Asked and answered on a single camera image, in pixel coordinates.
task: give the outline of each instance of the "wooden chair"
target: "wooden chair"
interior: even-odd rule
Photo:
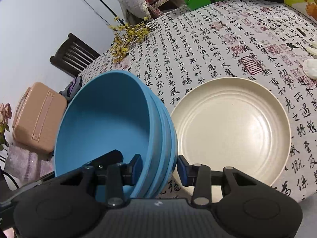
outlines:
[[[77,77],[99,56],[100,54],[90,46],[69,33],[68,39],[57,50],[55,56],[51,56],[50,62],[67,74]]]

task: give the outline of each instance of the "cream plate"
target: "cream plate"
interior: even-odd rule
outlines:
[[[226,166],[272,185],[291,146],[287,115],[265,87],[242,78],[218,78],[189,92],[174,108],[179,155],[212,170]],[[177,171],[174,177],[179,184]],[[184,187],[192,195],[193,187]],[[212,187],[213,202],[222,198]]]

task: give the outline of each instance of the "brown case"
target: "brown case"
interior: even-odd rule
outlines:
[[[36,82],[21,98],[13,119],[13,139],[43,153],[54,150],[58,127],[67,107],[66,99]]]

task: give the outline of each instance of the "table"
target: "table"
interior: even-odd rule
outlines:
[[[296,201],[317,192],[317,88],[303,74],[317,40],[317,25],[284,4],[225,0],[195,11],[187,6],[154,20],[157,29],[120,63],[102,54],[82,73],[93,77],[123,69],[137,75],[171,113],[199,84],[219,77],[242,77],[268,88],[288,114],[290,157],[273,188]],[[172,178],[158,196],[183,197]]]

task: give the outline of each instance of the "calligraphy tablecloth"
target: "calligraphy tablecloth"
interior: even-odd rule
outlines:
[[[195,11],[187,6],[151,22],[157,29],[118,65],[108,52],[81,75],[83,84],[111,69],[137,75],[171,113],[199,84],[233,76],[268,88],[288,114],[290,157],[273,188],[301,201],[317,192],[317,88],[303,74],[305,46],[317,25],[284,4],[226,0]],[[183,197],[172,178],[159,195]]]

